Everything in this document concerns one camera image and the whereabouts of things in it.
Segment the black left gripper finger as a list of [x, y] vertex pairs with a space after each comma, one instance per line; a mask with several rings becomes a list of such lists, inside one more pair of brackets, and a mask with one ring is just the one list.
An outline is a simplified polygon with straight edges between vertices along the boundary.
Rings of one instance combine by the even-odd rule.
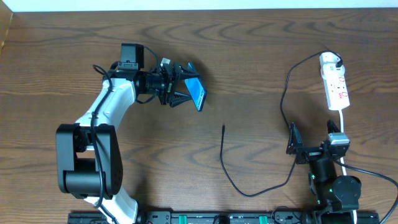
[[178, 66], [179, 78], [198, 78], [199, 72], [195, 69], [192, 63], [188, 63], [187, 66]]
[[192, 97], [190, 95], [175, 91], [169, 98], [169, 105], [171, 108], [174, 108], [190, 100], [192, 100]]

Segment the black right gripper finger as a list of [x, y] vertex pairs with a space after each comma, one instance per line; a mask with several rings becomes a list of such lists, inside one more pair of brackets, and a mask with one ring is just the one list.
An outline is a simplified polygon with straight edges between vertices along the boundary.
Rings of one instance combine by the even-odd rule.
[[289, 125], [289, 140], [287, 143], [286, 154], [292, 155], [296, 154], [297, 150], [303, 147], [303, 140], [298, 130], [297, 125], [294, 122], [291, 122]]
[[328, 129], [328, 134], [331, 133], [340, 133], [340, 129], [337, 127], [337, 125], [335, 124], [335, 122], [332, 119], [329, 119], [327, 121], [327, 129]]

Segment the blue smartphone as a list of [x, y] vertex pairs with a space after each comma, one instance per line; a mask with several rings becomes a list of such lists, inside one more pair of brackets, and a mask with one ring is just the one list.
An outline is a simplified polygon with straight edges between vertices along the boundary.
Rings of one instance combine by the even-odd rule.
[[190, 96], [192, 97], [195, 107], [198, 111], [202, 111], [207, 96], [207, 89], [205, 88], [205, 85], [199, 78], [186, 79], [185, 85]]

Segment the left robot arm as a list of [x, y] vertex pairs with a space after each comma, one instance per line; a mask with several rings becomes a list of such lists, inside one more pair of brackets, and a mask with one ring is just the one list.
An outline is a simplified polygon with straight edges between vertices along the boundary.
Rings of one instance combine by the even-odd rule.
[[159, 98], [176, 107], [192, 100], [176, 90], [179, 81], [198, 78], [192, 63], [184, 66], [157, 59], [144, 70], [141, 44], [121, 44], [121, 58], [102, 75], [102, 89], [89, 110], [73, 124], [61, 124], [55, 133], [58, 187], [61, 192], [91, 203], [108, 223], [137, 223], [139, 206], [122, 185], [123, 164], [116, 131], [139, 95]]

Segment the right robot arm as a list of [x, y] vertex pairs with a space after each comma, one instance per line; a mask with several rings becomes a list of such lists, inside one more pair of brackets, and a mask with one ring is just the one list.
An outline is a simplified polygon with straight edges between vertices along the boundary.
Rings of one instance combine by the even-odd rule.
[[351, 212], [359, 208], [361, 181], [352, 175], [338, 175], [335, 162], [344, 157], [350, 140], [336, 124], [327, 122], [328, 136], [319, 146], [305, 146], [295, 123], [289, 125], [286, 153], [296, 164], [310, 166], [308, 181], [318, 207], [302, 215], [302, 223], [353, 223]]

